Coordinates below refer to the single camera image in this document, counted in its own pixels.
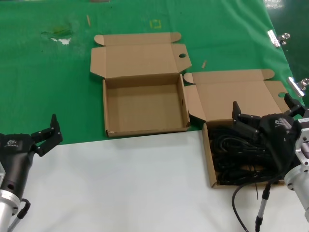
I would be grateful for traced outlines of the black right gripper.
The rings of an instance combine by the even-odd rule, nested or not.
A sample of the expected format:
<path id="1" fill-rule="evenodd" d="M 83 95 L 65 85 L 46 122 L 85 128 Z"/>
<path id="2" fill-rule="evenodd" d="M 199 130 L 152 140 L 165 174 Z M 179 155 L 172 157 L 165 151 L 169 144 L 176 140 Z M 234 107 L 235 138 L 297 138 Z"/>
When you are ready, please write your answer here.
<path id="1" fill-rule="evenodd" d="M 293 99 L 289 93 L 284 96 L 289 109 L 285 113 L 263 117 L 243 114 L 236 101 L 233 102 L 233 128 L 249 139 L 261 138 L 270 151 L 279 172 L 288 172 L 295 159 L 295 144 L 299 136 L 295 124 L 296 115 L 307 117 L 307 107 Z"/>

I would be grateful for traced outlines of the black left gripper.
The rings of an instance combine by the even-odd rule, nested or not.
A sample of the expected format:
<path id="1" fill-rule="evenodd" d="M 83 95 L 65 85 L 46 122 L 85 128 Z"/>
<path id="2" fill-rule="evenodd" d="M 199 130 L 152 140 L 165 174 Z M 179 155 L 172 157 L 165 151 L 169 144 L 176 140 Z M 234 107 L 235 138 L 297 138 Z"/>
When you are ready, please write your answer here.
<path id="1" fill-rule="evenodd" d="M 56 114 L 52 114 L 50 127 L 29 134 L 0 135 L 0 162 L 5 176 L 0 189 L 22 196 L 33 164 L 34 154 L 43 157 L 63 141 Z"/>

